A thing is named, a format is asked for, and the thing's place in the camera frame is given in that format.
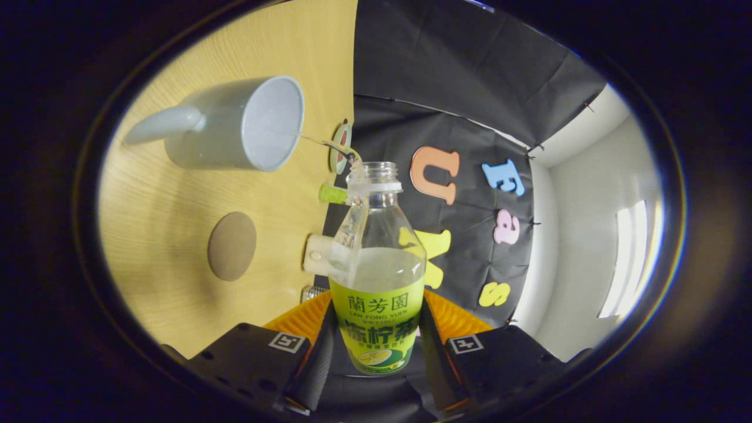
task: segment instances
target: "green label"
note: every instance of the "green label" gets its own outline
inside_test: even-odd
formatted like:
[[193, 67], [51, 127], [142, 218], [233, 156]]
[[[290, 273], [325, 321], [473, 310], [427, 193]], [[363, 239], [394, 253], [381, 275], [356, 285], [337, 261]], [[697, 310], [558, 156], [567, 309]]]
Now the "green label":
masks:
[[415, 343], [423, 278], [386, 292], [360, 292], [329, 278], [344, 344], [355, 367], [384, 375], [405, 367]]

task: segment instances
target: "orange foam letter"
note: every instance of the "orange foam letter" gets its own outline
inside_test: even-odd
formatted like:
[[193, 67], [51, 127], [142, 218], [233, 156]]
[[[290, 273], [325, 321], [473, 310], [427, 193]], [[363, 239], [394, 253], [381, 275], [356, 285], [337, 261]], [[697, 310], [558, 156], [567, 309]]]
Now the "orange foam letter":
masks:
[[456, 151], [447, 153], [434, 147], [421, 147], [413, 155], [413, 163], [410, 166], [410, 179], [416, 190], [443, 198], [448, 205], [452, 205], [457, 196], [457, 186], [453, 182], [446, 186], [429, 182], [423, 176], [426, 166], [436, 166], [455, 177], [459, 172], [459, 153]]

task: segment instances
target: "foam letter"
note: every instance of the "foam letter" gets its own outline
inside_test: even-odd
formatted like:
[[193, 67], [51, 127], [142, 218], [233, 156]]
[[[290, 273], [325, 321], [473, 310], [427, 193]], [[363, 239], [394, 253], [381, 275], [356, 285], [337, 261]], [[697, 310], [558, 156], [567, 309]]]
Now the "foam letter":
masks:
[[[428, 256], [427, 258], [429, 260], [449, 251], [449, 247], [452, 242], [452, 232], [449, 232], [449, 230], [444, 230], [441, 233], [428, 233], [416, 230], [415, 235], [417, 236], [418, 240], [420, 240], [420, 243], [423, 244], [423, 247], [426, 249], [426, 255]], [[415, 237], [413, 236], [413, 234], [410, 233], [410, 231], [406, 227], [400, 228], [399, 244], [408, 245], [411, 243], [415, 243]], [[410, 251], [412, 248], [414, 247], [408, 247], [405, 250]], [[430, 261], [426, 262], [426, 274], [424, 276], [426, 285], [436, 289], [441, 286], [441, 281], [443, 279], [444, 271], [434, 263], [431, 263]]]
[[512, 213], [502, 209], [496, 215], [496, 228], [493, 230], [493, 240], [496, 244], [505, 242], [509, 245], [517, 242], [520, 237], [520, 219]]
[[410, 179], [416, 190], [443, 198], [448, 205], [452, 205], [457, 195], [457, 186], [453, 182], [446, 186], [429, 182], [423, 175], [426, 166], [436, 166], [455, 177], [459, 172], [459, 153], [447, 153], [434, 147], [421, 147], [413, 155], [413, 163], [410, 166]]
[[512, 288], [507, 283], [489, 282], [483, 286], [478, 304], [481, 307], [500, 306], [507, 302], [510, 292], [512, 292]]
[[498, 187], [506, 192], [513, 190], [517, 196], [522, 196], [525, 193], [520, 174], [517, 173], [517, 168], [514, 167], [511, 159], [507, 159], [507, 163], [498, 166], [488, 166], [487, 163], [483, 163], [482, 168], [491, 188]]

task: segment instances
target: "wooden table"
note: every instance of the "wooden table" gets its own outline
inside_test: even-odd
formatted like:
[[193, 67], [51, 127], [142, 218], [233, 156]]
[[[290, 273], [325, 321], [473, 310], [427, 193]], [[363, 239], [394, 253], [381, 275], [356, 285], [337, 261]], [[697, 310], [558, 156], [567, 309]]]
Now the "wooden table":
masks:
[[[139, 120], [197, 90], [229, 81], [290, 75], [305, 94], [303, 131], [331, 138], [353, 121], [356, 0], [293, 0], [248, 14], [166, 66], [120, 124], [106, 157], [99, 225], [108, 265], [135, 317], [157, 342], [192, 357], [232, 326], [263, 325], [299, 302], [313, 276], [302, 271], [305, 240], [321, 233], [334, 181], [329, 150], [301, 140], [282, 169], [185, 170], [163, 142], [124, 146]], [[228, 282], [208, 264], [212, 229], [230, 212], [253, 219], [256, 255]]]

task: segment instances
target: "brown disc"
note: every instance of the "brown disc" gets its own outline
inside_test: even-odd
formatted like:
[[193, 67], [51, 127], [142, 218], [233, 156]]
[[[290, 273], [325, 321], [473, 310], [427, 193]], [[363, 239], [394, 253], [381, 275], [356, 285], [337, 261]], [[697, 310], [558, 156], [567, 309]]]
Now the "brown disc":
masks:
[[256, 227], [239, 211], [221, 218], [209, 237], [209, 266], [224, 281], [243, 276], [255, 252]]

